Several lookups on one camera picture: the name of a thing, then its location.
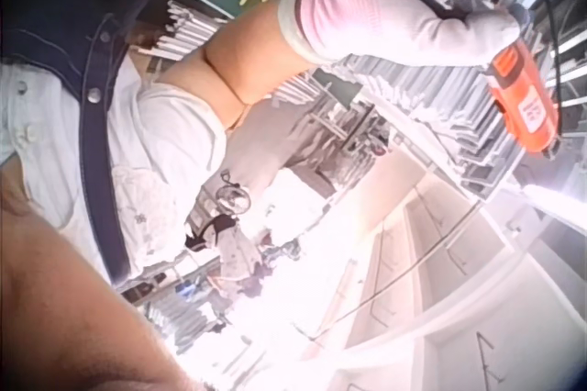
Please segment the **pink glove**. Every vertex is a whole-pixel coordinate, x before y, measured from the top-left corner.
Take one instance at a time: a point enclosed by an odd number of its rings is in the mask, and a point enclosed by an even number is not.
[[[489,63],[514,42],[520,28],[501,11],[440,19],[420,0],[281,0],[279,20],[292,48],[317,64],[349,54],[404,65]]]

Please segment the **denim overalls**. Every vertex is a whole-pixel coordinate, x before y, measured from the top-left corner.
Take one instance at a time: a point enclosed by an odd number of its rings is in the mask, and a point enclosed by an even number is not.
[[[113,285],[129,262],[116,212],[106,114],[127,52],[125,37],[148,0],[3,0],[2,58],[46,69],[80,103],[80,167],[95,240]]]

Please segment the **orange power drill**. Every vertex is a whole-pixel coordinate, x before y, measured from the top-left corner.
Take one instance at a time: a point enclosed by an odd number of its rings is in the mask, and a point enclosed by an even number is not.
[[[487,78],[508,132],[527,151],[552,158],[559,147],[559,111],[521,38],[493,59]]]

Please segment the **shirt button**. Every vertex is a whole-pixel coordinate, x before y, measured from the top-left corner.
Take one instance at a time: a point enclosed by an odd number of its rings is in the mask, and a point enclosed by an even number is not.
[[[18,81],[18,84],[17,84],[17,93],[19,95],[25,95],[25,93],[27,92],[27,90],[28,90],[27,83],[26,82],[23,82],[23,81]]]
[[[108,33],[107,31],[103,31],[102,33],[100,33],[100,40],[104,42],[104,44],[110,42],[110,39],[110,33]]]
[[[34,143],[37,141],[39,136],[37,136],[37,130],[32,125],[28,125],[27,129],[25,129],[25,137],[28,143]]]
[[[88,100],[93,104],[98,104],[102,100],[102,93],[97,88],[90,88],[88,91]]]

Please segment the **white shirt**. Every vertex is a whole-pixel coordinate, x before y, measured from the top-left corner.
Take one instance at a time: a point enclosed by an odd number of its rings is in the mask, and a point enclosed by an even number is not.
[[[106,279],[83,198],[79,103],[52,73],[0,64],[0,164],[17,153],[31,205]],[[202,184],[226,150],[210,106],[167,84],[143,86],[132,60],[108,111],[116,204],[131,276],[172,261]]]

